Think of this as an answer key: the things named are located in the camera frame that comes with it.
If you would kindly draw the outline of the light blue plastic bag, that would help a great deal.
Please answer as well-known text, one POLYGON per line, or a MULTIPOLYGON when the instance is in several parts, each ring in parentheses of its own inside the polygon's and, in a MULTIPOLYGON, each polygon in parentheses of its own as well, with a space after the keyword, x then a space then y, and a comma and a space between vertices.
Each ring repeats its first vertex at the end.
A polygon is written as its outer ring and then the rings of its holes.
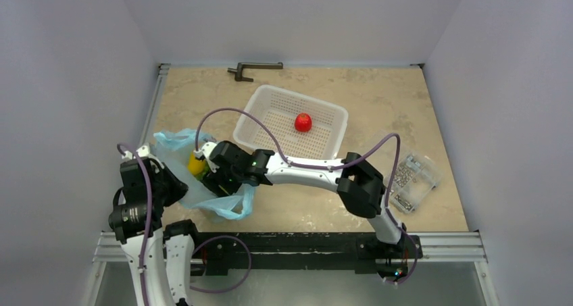
POLYGON ((255 188, 242 185, 234 194, 218 197, 204 186, 188 169, 189 161, 194 158, 195 136, 199 136, 199 144, 216 142, 217 140, 205 132, 197 132, 184 128, 179 132, 160 131, 153 134, 155 145, 153 154, 163 162, 189 190, 179 200, 187 209, 204 209, 216 213, 227 220, 241 220, 253 211, 255 188))

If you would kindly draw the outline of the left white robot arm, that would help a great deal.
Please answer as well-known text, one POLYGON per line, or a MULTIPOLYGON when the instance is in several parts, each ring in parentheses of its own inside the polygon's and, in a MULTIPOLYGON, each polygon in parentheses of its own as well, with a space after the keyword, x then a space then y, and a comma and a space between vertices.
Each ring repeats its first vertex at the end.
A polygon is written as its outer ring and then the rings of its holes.
POLYGON ((201 239, 191 221, 161 222, 188 186, 153 157, 123 162, 120 175, 108 223, 127 258, 137 304, 191 305, 190 260, 201 251, 201 239))

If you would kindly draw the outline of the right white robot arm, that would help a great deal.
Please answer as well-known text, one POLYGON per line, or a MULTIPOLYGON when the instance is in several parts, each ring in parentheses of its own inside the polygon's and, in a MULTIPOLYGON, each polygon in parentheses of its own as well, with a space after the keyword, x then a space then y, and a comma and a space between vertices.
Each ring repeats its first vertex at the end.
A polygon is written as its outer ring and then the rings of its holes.
POLYGON ((248 153, 230 141, 220 141, 201 145, 193 155, 208 166, 201 183, 219 197, 233 195, 244 185, 321 188, 336 193, 350 214, 368 220, 385 255, 394 257, 405 249, 403 225, 387 208, 384 177, 358 153, 343 159, 305 159, 269 149, 248 153))

